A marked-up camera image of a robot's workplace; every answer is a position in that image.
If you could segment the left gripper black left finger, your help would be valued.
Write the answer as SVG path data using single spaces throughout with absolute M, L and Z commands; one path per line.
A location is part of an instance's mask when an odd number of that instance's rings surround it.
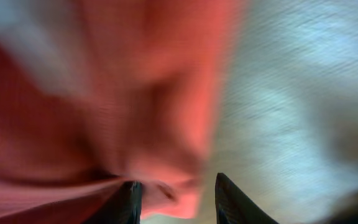
M 140 224 L 142 184 L 125 182 L 84 224 Z

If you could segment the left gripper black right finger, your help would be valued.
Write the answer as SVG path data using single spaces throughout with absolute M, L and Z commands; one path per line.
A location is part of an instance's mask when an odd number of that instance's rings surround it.
M 216 176 L 215 207 L 217 224 L 278 224 L 221 172 Z

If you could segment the orange red t-shirt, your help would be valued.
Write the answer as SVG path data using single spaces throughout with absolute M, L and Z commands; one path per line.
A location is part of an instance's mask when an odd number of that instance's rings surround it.
M 200 204 L 238 1 L 0 1 L 0 223 L 81 223 L 126 182 Z

